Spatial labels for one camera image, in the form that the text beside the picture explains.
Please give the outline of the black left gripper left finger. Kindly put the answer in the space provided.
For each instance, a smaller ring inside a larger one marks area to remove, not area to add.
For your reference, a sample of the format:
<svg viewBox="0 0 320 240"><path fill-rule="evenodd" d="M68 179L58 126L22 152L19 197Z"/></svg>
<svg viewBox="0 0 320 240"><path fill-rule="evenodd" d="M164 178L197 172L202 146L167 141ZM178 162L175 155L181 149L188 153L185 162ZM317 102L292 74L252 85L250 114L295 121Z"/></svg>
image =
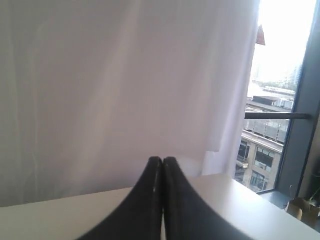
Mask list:
<svg viewBox="0 0 320 240"><path fill-rule="evenodd" d="M152 156L129 194L80 240L159 240L163 215L162 160Z"/></svg>

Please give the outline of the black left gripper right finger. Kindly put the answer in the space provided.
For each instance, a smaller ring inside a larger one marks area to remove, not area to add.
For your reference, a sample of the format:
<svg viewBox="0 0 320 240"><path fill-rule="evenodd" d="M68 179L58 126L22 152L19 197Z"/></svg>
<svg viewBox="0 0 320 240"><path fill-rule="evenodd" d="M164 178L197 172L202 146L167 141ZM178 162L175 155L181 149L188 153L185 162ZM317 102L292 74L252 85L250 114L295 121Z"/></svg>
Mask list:
<svg viewBox="0 0 320 240"><path fill-rule="evenodd" d="M245 240L191 186L175 157L162 162L162 202L167 240Z"/></svg>

